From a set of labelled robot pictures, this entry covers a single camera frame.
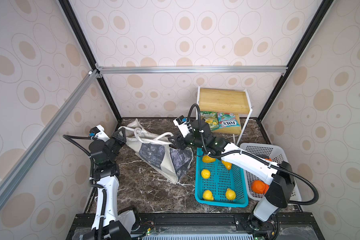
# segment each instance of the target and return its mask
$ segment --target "yellow lemon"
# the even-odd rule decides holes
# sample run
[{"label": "yellow lemon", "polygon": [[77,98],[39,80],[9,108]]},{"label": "yellow lemon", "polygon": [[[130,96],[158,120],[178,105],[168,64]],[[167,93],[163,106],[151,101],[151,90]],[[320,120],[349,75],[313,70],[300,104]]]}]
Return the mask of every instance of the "yellow lemon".
[{"label": "yellow lemon", "polygon": [[227,191],[225,192],[225,197],[228,200],[234,200],[236,198],[236,193],[234,190],[227,188]]},{"label": "yellow lemon", "polygon": [[212,158],[212,157],[210,157],[210,156],[205,155],[205,156],[203,157],[202,161],[205,162],[205,163],[211,163],[211,162],[216,161],[216,158]]},{"label": "yellow lemon", "polygon": [[202,177],[203,177],[203,178],[207,179],[207,178],[209,178],[210,176],[211,176],[211,172],[210,172],[209,170],[207,170],[207,169],[203,169],[203,170],[202,170]]},{"label": "yellow lemon", "polygon": [[231,170],[232,164],[230,162],[226,162],[222,160],[221,163],[224,164],[226,169]]},{"label": "yellow lemon", "polygon": [[206,201],[213,201],[214,198],[213,198],[212,192],[210,190],[205,190],[203,192],[203,199]]}]

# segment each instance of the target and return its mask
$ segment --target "wallpaper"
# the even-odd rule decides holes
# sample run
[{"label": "wallpaper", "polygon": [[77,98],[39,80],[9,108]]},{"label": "wallpaper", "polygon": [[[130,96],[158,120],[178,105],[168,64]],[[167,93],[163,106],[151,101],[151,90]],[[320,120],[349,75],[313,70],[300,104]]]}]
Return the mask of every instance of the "wallpaper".
[{"label": "wallpaper", "polygon": [[[55,0],[0,0],[0,182],[88,71]],[[86,204],[89,162],[61,136],[98,124],[110,133],[115,117],[93,83],[1,210],[0,239],[65,239]]]},{"label": "wallpaper", "polygon": [[71,0],[100,66],[285,65],[321,0]]},{"label": "wallpaper", "polygon": [[281,73],[105,74],[104,79],[123,117],[187,116],[197,87],[242,91],[247,88],[257,117]]},{"label": "wallpaper", "polygon": [[[0,239],[65,240],[91,192],[90,161],[62,135],[87,136],[101,124],[110,136],[116,120],[92,83],[0,211]],[[88,149],[90,140],[78,140]]]},{"label": "wallpaper", "polygon": [[[360,0],[338,1],[264,119],[293,170],[318,189],[302,206],[327,240],[360,240]],[[303,200],[313,197],[298,182]]]}]

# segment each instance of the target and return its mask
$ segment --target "white plastic basket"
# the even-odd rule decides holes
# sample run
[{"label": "white plastic basket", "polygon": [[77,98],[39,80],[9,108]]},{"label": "white plastic basket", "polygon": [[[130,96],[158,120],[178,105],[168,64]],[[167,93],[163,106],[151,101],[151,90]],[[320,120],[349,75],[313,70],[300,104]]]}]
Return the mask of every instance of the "white plastic basket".
[{"label": "white plastic basket", "polygon": [[[252,154],[264,154],[271,158],[272,161],[281,163],[282,161],[288,162],[287,157],[285,156],[284,150],[279,146],[269,145],[269,144],[260,144],[260,143],[242,143],[240,144],[240,148],[250,152]],[[260,199],[264,196],[264,194],[257,194],[252,191],[251,186],[254,180],[259,180],[258,177],[253,175],[250,172],[244,171],[245,179],[247,181],[247,193],[248,196],[256,201],[260,201]],[[291,199],[293,201],[301,201],[301,195],[298,189],[297,184],[293,189]]]}]

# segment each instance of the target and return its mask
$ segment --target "marble tabletop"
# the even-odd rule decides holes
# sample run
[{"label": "marble tabletop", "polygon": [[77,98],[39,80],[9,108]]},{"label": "marble tabletop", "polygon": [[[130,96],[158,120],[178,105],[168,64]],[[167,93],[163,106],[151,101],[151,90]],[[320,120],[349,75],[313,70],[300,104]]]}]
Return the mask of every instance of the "marble tabletop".
[{"label": "marble tabletop", "polygon": [[[124,118],[122,125],[126,126],[134,120],[135,118]],[[147,131],[155,134],[176,133],[178,131],[173,125],[173,118],[139,118],[139,121]],[[215,136],[222,136],[228,141],[233,141],[231,134],[217,133]],[[254,119],[248,121],[240,143],[242,142],[265,143]],[[117,193],[119,210],[134,205],[140,213],[242,213],[251,212],[257,203],[249,199],[249,204],[245,208],[219,207],[198,203],[195,199],[195,159],[177,185],[170,183],[136,156],[135,152],[126,145],[120,150],[116,161],[120,166],[120,186]],[[282,209],[282,212],[296,211],[292,206]],[[90,210],[90,213],[95,212],[96,201]]]}]

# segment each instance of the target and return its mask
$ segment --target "green candy package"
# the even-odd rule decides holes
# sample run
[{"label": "green candy package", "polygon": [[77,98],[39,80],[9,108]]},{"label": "green candy package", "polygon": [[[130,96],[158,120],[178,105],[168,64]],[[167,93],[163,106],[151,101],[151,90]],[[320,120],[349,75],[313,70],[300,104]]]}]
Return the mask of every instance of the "green candy package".
[{"label": "green candy package", "polygon": [[219,129],[219,122],[217,121],[217,112],[200,111],[200,116],[209,124],[210,129]]},{"label": "green candy package", "polygon": [[234,113],[217,113],[217,119],[219,121],[219,127],[240,127],[236,120]]}]

